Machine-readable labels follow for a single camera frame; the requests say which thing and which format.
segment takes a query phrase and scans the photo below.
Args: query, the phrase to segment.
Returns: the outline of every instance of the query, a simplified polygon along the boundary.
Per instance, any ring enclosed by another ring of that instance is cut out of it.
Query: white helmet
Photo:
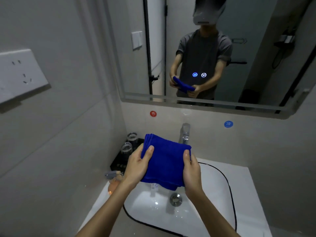
[[[193,22],[195,25],[214,25],[223,14],[226,0],[195,0]]]

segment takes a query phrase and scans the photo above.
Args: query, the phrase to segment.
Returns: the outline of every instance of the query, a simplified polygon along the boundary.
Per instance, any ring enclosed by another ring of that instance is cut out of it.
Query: folded blue towel
[[[180,87],[179,91],[182,91],[184,93],[187,93],[187,91],[195,91],[195,88],[192,86],[189,86],[185,83],[183,83],[182,81],[180,81],[178,78],[176,78],[175,76],[173,77],[173,80],[178,84],[177,86]]]
[[[183,152],[189,150],[191,156],[191,146],[168,141],[154,134],[147,134],[141,158],[144,157],[145,152],[151,145],[155,149],[148,163],[147,172],[141,181],[157,183],[172,191],[184,186]]]

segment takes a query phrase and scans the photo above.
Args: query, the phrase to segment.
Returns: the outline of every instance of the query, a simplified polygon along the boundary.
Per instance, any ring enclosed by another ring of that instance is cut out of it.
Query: red round sticker
[[[157,116],[157,112],[156,112],[156,111],[151,111],[151,112],[150,112],[150,115],[151,115],[152,117],[156,117],[156,116]]]

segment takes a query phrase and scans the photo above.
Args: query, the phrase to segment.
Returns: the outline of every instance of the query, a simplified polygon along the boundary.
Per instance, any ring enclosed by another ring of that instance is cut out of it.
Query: light switch
[[[133,45],[133,50],[143,45],[143,32],[142,31],[132,32],[132,45]]]
[[[47,84],[30,49],[0,53],[0,103]]]

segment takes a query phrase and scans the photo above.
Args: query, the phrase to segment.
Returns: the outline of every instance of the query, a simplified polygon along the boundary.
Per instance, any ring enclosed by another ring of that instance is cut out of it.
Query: mirror
[[[280,113],[314,87],[316,0],[107,0],[124,98]]]

